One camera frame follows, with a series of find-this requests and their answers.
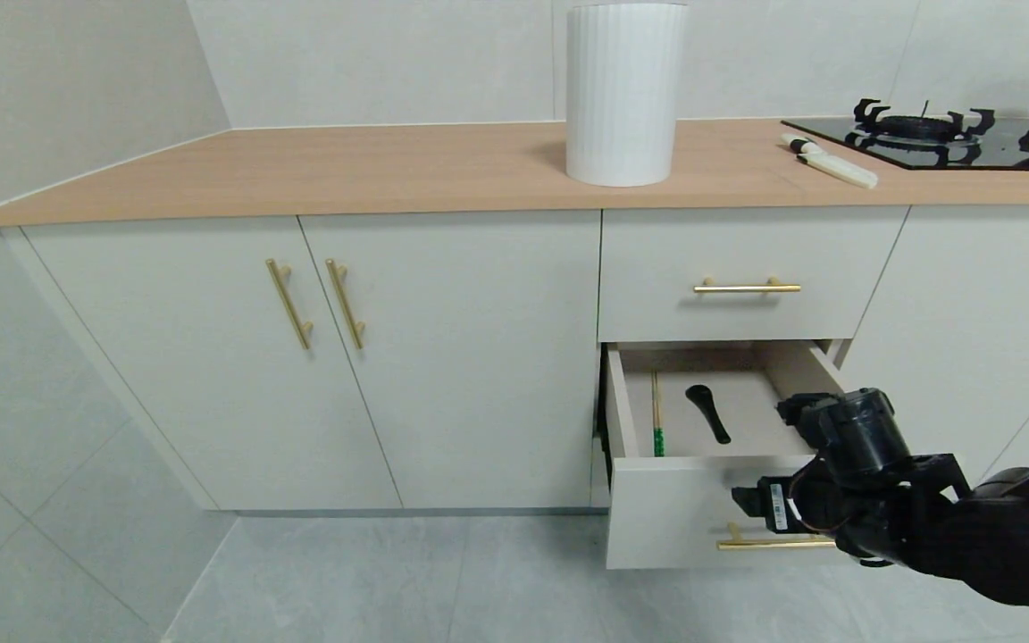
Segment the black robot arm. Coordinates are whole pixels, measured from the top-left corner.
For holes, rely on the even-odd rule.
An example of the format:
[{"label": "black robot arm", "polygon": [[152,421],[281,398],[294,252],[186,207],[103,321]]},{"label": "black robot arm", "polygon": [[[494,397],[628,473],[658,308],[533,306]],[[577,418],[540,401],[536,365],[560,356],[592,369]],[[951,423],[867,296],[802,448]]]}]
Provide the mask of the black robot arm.
[{"label": "black robot arm", "polygon": [[1029,606],[1029,467],[972,490],[954,456],[911,455],[878,389],[797,395],[777,410],[816,457],[734,489],[747,515],[776,533],[826,534],[861,565],[906,565]]}]

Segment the countertop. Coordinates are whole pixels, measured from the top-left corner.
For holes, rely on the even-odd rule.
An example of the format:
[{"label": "countertop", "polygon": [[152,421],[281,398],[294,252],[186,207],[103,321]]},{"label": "countertop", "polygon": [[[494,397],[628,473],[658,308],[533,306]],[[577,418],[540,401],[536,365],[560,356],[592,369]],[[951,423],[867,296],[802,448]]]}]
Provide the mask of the countertop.
[{"label": "countertop", "polygon": [[1029,172],[907,171],[831,143],[874,190],[795,162],[775,118],[686,120],[674,174],[588,186],[565,172],[565,123],[232,131],[0,207],[0,226],[206,216],[519,209],[1029,205]]}]

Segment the gas stove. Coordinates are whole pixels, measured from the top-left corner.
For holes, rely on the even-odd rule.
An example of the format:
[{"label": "gas stove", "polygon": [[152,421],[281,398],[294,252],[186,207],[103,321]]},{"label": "gas stove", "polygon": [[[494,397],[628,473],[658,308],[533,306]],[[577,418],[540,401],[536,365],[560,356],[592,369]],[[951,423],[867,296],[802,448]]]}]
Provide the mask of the gas stove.
[{"label": "gas stove", "polygon": [[1029,171],[1028,118],[997,118],[994,110],[983,109],[948,112],[947,117],[884,115],[889,109],[863,98],[854,118],[783,122],[907,170]]}]

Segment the gold handle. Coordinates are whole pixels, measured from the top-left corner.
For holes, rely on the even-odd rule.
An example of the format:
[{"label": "gold handle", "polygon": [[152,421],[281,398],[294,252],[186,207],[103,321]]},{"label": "gold handle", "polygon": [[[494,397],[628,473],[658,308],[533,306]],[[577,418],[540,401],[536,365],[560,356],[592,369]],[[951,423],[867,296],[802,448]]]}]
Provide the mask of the gold handle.
[{"label": "gold handle", "polygon": [[335,296],[340,297],[340,310],[344,313],[344,321],[348,322],[348,331],[352,334],[352,342],[355,342],[356,350],[363,350],[363,322],[356,321],[352,317],[352,307],[348,305],[348,290],[344,289],[344,277],[348,276],[348,269],[335,263],[334,260],[325,260],[328,274],[331,277],[331,288],[335,289]]},{"label": "gold handle", "polygon": [[285,288],[285,280],[291,276],[293,269],[288,265],[277,267],[277,261],[273,259],[265,260],[264,264],[269,266],[269,274],[273,275],[273,283],[277,285],[277,293],[281,294],[281,303],[285,305],[288,320],[293,323],[293,328],[296,329],[296,337],[301,342],[304,350],[310,350],[312,347],[308,343],[308,334],[312,332],[312,322],[299,321],[296,307],[293,306],[293,300],[288,296],[288,288]]},{"label": "gold handle", "polygon": [[741,538],[741,528],[736,523],[730,523],[732,540],[718,540],[719,551],[748,551],[751,549],[826,549],[837,546],[835,540],[813,536],[809,538],[792,538],[792,540],[746,540]]},{"label": "gold handle", "polygon": [[800,293],[801,284],[781,284],[776,277],[769,277],[765,284],[744,284],[736,286],[715,286],[714,281],[706,277],[700,286],[694,286],[694,292],[701,293]]}]

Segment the ribbed white vase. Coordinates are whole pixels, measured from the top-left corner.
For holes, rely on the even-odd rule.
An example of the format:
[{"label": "ribbed white vase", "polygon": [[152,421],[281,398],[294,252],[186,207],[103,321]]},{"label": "ribbed white vase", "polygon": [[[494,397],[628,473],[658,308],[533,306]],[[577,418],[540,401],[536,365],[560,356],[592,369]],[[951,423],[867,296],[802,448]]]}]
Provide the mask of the ribbed white vase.
[{"label": "ribbed white vase", "polygon": [[596,186],[669,178],[688,7],[595,4],[566,16],[566,172]]}]

